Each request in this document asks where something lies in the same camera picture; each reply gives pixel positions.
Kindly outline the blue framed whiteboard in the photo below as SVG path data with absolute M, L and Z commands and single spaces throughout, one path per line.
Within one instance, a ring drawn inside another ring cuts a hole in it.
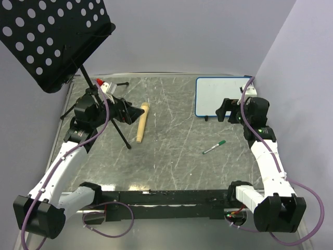
M 195 91 L 195 116 L 200 118 L 216 117 L 215 111 L 220 108 L 225 98 L 241 98 L 240 88 L 249 79 L 249 76 L 198 77 Z

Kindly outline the green whiteboard marker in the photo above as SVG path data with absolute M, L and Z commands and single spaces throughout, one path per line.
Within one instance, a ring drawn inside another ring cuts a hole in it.
M 211 148 L 207 149 L 206 151 L 203 151 L 202 154 L 205 155 L 205 154 L 207 154 L 208 152 L 214 150 L 215 148 L 217 148 L 217 147 L 223 145 L 224 143 L 226 143 L 226 141 L 225 141 L 225 140 L 222 140 L 222 141 L 218 142 L 217 144 L 215 144 L 214 146 L 212 146 Z

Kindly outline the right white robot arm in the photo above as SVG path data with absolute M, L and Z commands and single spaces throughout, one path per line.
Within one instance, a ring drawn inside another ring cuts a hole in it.
M 228 122 L 243 126 L 264 186 L 264 193 L 260 194 L 249 182 L 233 181 L 228 187 L 227 201 L 232 207 L 244 204 L 253 213 L 259 232 L 294 233 L 306 210 L 306 202 L 285 179 L 276 136 L 266 124 L 269 106 L 269 102 L 260 97 L 247 98 L 244 107 L 237 99 L 225 98 L 215 112 L 219 122 L 230 112 Z

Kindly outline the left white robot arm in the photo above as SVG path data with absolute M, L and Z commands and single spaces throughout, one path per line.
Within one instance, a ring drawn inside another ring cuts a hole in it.
M 98 127 L 104 130 L 112 119 L 132 124 L 144 112 L 123 98 L 105 98 L 101 102 L 89 94 L 78 98 L 70 128 L 54 162 L 28 195 L 17 196 L 13 203 L 21 232 L 54 239 L 78 210 L 85 206 L 99 208 L 103 203 L 100 185 L 84 182 L 66 198 L 61 196 L 63 189 L 101 135 Z

